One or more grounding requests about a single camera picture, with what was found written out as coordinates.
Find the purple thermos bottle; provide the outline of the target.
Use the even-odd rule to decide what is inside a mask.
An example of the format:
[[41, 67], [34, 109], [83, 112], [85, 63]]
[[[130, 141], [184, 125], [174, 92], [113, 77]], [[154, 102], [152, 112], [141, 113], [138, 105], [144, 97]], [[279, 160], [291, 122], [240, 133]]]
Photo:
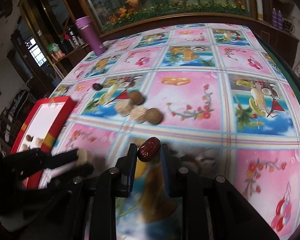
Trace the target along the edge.
[[85, 42], [90, 45], [95, 55], [101, 55], [106, 51], [106, 48], [100, 40], [100, 37], [97, 35], [89, 16], [77, 19], [76, 27], [81, 32]]

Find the beige round pastry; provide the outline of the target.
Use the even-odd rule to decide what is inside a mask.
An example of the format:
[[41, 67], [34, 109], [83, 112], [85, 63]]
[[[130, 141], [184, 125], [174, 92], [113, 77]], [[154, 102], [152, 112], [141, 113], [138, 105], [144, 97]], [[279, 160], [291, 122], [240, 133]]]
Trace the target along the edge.
[[133, 103], [131, 100], [121, 100], [114, 106], [115, 111], [121, 116], [127, 116], [133, 109]]

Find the red white gift box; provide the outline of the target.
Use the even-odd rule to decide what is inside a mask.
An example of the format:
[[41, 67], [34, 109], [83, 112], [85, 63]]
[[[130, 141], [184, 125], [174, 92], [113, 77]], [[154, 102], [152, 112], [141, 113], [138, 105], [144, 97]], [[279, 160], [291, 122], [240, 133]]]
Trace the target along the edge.
[[50, 153], [75, 105], [76, 101], [69, 96], [37, 101], [23, 123], [11, 153], [32, 148]]

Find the brown longan fruit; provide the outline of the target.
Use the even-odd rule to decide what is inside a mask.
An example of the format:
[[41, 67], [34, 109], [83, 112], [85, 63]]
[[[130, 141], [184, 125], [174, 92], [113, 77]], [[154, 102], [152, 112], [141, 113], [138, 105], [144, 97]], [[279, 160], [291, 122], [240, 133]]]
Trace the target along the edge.
[[143, 95], [138, 90], [133, 90], [128, 93], [131, 102], [134, 105], [141, 105], [144, 102]]

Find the colourful fruit print tablecloth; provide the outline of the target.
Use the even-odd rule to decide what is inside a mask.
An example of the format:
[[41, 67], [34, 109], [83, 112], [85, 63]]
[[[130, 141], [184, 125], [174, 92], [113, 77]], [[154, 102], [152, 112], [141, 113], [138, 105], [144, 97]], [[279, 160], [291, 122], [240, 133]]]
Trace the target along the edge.
[[[246, 26], [195, 23], [104, 43], [57, 86], [76, 101], [52, 153], [83, 148], [101, 167], [151, 137], [189, 170], [224, 176], [288, 239], [300, 225], [300, 81]], [[103, 88], [95, 91], [93, 83]], [[115, 104], [144, 97], [127, 116]], [[145, 113], [156, 108], [162, 121]]]

